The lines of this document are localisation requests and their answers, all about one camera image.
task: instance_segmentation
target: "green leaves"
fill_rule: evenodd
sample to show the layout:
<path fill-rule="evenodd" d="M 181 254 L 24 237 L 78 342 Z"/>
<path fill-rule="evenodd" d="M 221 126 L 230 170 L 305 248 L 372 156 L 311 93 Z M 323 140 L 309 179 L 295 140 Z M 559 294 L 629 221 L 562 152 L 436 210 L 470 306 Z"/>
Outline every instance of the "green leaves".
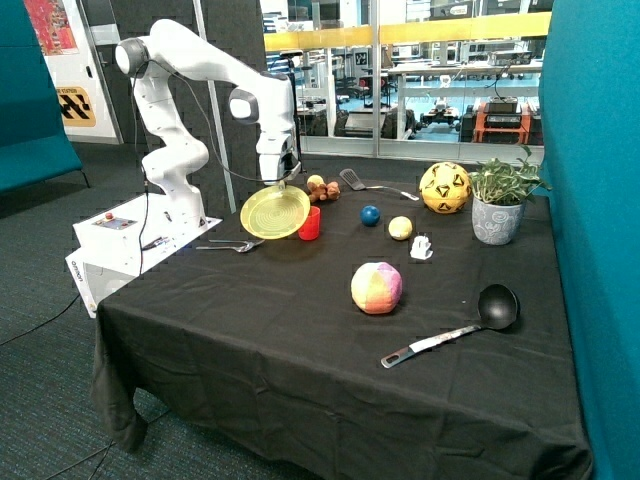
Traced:
<path fill-rule="evenodd" d="M 537 187 L 551 190 L 551 186 L 539 176 L 540 166 L 527 161 L 531 156 L 529 147 L 521 147 L 527 157 L 517 159 L 521 163 L 519 167 L 492 158 L 480 164 L 477 172 L 469 173 L 473 194 L 479 200 L 493 205 L 519 205 L 527 199 L 533 201 L 531 193 Z"/>

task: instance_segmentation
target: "black ladle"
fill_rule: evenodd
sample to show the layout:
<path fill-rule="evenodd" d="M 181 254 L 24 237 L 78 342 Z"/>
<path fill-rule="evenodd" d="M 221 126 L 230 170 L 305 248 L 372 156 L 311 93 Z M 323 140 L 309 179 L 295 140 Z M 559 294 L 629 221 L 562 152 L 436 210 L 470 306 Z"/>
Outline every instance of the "black ladle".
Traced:
<path fill-rule="evenodd" d="M 397 352 L 384 357 L 381 362 L 385 368 L 391 368 L 407 358 L 413 357 L 427 348 L 433 348 L 441 343 L 448 342 L 454 338 L 461 337 L 476 330 L 488 328 L 491 330 L 502 330 L 507 328 L 518 318 L 520 305 L 518 297 L 504 285 L 489 285 L 482 292 L 478 299 L 478 313 L 480 322 L 468 327 L 459 328 L 450 332 L 425 338 L 412 343 L 408 347 L 401 348 Z"/>

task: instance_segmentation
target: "teal partition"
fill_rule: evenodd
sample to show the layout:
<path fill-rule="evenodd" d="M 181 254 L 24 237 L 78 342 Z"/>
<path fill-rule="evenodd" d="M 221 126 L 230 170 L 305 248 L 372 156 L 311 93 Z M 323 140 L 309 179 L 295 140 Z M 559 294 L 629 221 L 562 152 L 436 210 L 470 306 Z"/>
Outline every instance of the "teal partition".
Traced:
<path fill-rule="evenodd" d="M 640 10 L 556 1 L 545 169 L 595 478 L 640 478 Z"/>
<path fill-rule="evenodd" d="M 0 15 L 0 192 L 80 170 L 22 0 Z"/>

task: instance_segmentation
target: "pink and yellow ball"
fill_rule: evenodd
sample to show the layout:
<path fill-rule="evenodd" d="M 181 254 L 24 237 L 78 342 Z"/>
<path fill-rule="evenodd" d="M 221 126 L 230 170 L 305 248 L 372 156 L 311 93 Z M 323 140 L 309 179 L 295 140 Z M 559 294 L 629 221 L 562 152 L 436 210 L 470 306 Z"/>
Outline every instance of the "pink and yellow ball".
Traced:
<path fill-rule="evenodd" d="M 371 315 L 389 313 L 401 295 L 402 277 L 386 262 L 365 263 L 351 279 L 353 301 Z"/>

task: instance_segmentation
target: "red cup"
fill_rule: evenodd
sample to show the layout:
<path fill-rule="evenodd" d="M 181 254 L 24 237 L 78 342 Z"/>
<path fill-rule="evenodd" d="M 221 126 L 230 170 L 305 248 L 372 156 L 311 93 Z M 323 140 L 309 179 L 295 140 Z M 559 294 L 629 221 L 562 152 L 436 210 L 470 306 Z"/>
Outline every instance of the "red cup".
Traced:
<path fill-rule="evenodd" d="M 320 235 L 320 208 L 311 206 L 309 216 L 298 230 L 302 240 L 315 240 Z"/>

